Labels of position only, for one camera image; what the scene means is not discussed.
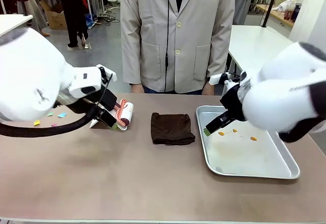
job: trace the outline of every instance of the person in black pants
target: person in black pants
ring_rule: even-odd
[[[81,39],[82,46],[85,46],[88,38],[85,14],[87,8],[83,0],[61,0],[66,18],[69,41],[68,47],[77,47],[77,36]]]

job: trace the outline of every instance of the gray skirt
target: gray skirt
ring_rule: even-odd
[[[27,2],[25,2],[25,6],[26,6],[27,14],[33,16],[31,27],[38,32],[46,28],[47,23],[35,0],[28,0]],[[19,14],[24,13],[21,2],[17,2],[17,9]]]
[[[248,15],[251,0],[235,0],[233,24],[243,25]]]

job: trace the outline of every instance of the metal tray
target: metal tray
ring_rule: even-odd
[[[207,137],[203,131],[206,125],[224,112],[222,106],[201,106],[196,110],[206,163],[214,173],[276,179],[300,176],[298,165],[275,132],[255,128],[248,122],[234,121]]]

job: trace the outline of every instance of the tabletop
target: tabletop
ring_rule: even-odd
[[[0,14],[0,36],[32,19],[32,15]]]
[[[256,7],[258,9],[262,10],[262,11],[267,12],[269,5],[266,5],[266,4],[257,4]],[[294,27],[294,22],[292,20],[286,20],[286,19],[284,19],[284,13],[282,13],[280,11],[272,10],[270,12],[270,15],[273,16],[274,18],[276,18],[277,20],[281,21],[283,24],[287,25],[288,27],[291,27],[291,28]]]
[[[298,180],[223,177],[205,163],[195,111],[219,97],[118,94],[134,103],[126,132],[89,129],[0,137],[0,217],[47,220],[325,221],[326,158],[309,136],[288,148]],[[59,119],[57,114],[67,116]],[[154,145],[151,114],[189,114],[196,141]],[[41,126],[81,115],[62,107]],[[33,126],[33,122],[15,123]]]
[[[229,53],[238,67],[252,76],[291,44],[292,41],[271,27],[234,25]]]

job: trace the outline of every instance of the blue pants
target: blue pants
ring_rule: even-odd
[[[145,86],[143,86],[143,88],[144,88],[145,93],[151,93],[151,94],[178,94],[175,91],[166,92],[166,93],[164,93],[164,92],[159,93],[159,92],[154,91],[152,89],[149,89],[149,88],[147,88]],[[185,95],[202,95],[202,92],[203,92],[203,90],[198,90],[198,91],[193,91],[193,92],[183,93],[183,94],[185,94]]]

